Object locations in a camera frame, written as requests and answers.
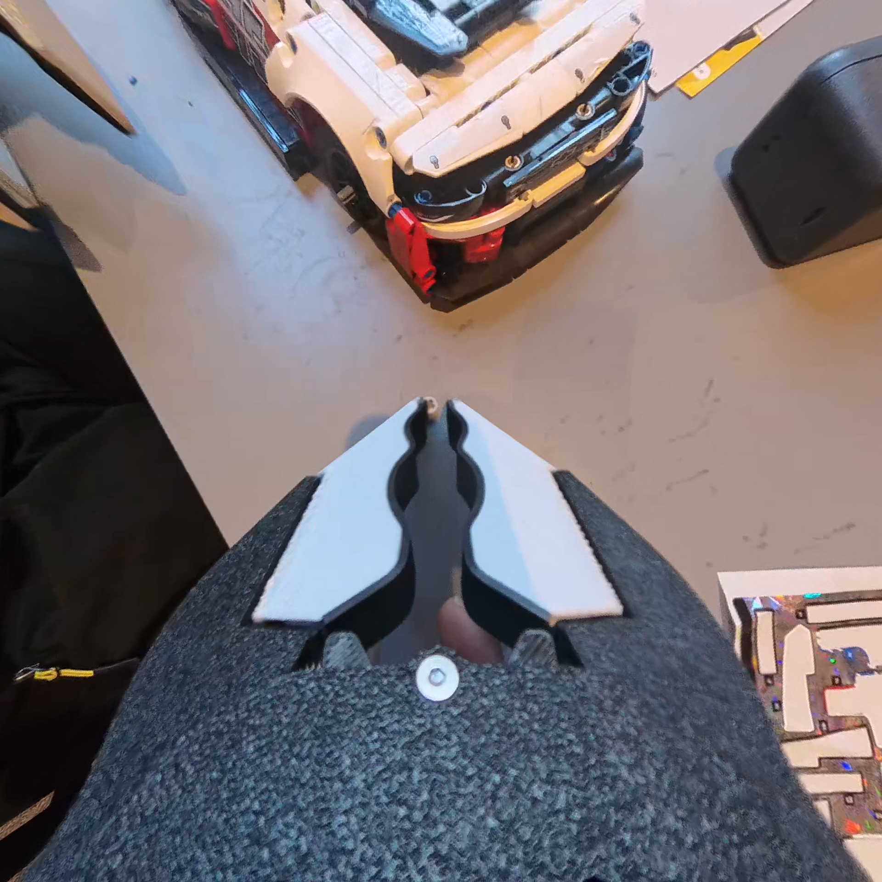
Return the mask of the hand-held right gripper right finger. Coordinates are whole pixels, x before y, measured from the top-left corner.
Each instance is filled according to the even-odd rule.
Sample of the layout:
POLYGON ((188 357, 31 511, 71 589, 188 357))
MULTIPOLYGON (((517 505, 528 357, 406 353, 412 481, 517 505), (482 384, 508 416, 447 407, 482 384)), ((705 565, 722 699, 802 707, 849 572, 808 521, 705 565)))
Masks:
POLYGON ((557 469, 463 401, 448 402, 448 437, 469 510, 460 583, 469 617, 510 648, 526 631, 622 617, 557 469))

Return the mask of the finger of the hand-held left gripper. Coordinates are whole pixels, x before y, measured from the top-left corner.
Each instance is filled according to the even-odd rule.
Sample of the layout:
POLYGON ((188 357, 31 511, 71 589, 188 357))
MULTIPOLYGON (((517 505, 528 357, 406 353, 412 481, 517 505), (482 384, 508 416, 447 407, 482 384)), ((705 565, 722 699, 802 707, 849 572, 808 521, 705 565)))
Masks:
POLYGON ((119 131, 135 128, 111 86, 46 1, 1 1, 2 33, 69 93, 119 131))

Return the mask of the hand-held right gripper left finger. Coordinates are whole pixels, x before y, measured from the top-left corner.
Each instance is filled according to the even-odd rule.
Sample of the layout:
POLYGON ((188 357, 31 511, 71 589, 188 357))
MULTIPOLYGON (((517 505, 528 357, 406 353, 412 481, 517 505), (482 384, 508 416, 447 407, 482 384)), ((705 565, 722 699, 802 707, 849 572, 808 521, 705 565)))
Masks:
POLYGON ((413 399, 319 473, 260 589, 253 624, 292 627, 314 641, 350 632, 371 648, 403 623, 415 594, 404 513, 418 490, 428 423, 423 399, 413 399))

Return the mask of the toy brick race car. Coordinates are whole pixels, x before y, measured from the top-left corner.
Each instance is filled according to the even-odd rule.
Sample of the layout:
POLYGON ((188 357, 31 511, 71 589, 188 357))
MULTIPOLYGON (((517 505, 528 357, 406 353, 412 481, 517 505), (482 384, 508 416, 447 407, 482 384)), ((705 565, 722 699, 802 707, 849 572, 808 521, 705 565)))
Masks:
POLYGON ((435 308, 521 277, 643 166, 645 2, 171 5, 292 177, 435 308))

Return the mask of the grey desk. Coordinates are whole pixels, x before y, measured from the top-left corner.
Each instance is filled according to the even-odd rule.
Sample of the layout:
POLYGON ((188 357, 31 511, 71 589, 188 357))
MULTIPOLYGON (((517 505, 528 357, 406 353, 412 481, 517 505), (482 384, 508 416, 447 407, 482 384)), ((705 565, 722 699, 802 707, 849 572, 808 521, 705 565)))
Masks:
POLYGON ((612 206, 448 313, 287 175, 166 2, 52 6, 138 136, 5 37, 2 133, 229 543, 426 394, 572 471, 710 605, 718 571, 880 564, 880 243, 772 269, 723 182, 799 72, 880 35, 880 2, 812 2, 652 102, 612 206))

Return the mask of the person's right hand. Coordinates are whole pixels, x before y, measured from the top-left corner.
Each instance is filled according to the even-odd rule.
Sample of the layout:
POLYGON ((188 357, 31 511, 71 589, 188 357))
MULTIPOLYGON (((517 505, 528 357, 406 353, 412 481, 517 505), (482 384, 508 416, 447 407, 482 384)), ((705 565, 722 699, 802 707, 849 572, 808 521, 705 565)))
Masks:
POLYGON ((500 642, 469 617, 460 597, 455 595, 444 602, 436 624, 440 643, 465 661, 476 665, 504 663, 500 642))

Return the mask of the sticker sheet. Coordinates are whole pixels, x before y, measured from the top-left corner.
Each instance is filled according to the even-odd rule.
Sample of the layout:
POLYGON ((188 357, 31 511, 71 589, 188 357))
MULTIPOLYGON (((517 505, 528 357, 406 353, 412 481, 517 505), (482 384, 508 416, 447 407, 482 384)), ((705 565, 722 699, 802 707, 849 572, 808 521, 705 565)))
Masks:
POLYGON ((788 765, 881 879, 881 568, 718 573, 736 656, 788 765))

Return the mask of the black rounded device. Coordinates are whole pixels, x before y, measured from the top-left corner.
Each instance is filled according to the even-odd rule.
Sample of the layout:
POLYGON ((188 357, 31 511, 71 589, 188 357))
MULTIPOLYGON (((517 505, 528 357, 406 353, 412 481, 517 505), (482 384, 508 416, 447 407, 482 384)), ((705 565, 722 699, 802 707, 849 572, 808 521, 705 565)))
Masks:
POLYGON ((810 64, 734 150, 729 183, 764 259, 881 238, 881 37, 810 64))

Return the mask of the yellow leaflet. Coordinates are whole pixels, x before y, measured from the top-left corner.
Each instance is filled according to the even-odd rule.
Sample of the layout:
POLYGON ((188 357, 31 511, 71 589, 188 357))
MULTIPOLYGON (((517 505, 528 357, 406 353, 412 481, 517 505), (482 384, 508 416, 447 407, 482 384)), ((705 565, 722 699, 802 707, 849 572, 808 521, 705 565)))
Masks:
POLYGON ((757 28, 750 28, 727 42, 676 83, 677 89, 694 98, 761 44, 764 37, 757 28))

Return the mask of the race car instruction booklet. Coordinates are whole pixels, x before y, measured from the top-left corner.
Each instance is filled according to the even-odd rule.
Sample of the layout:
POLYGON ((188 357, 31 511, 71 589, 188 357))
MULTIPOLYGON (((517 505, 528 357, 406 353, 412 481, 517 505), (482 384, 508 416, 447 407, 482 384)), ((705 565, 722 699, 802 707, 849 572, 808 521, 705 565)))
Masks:
POLYGON ((809 1, 649 1, 638 38, 653 51, 649 89, 661 94, 747 29, 767 40, 809 1))

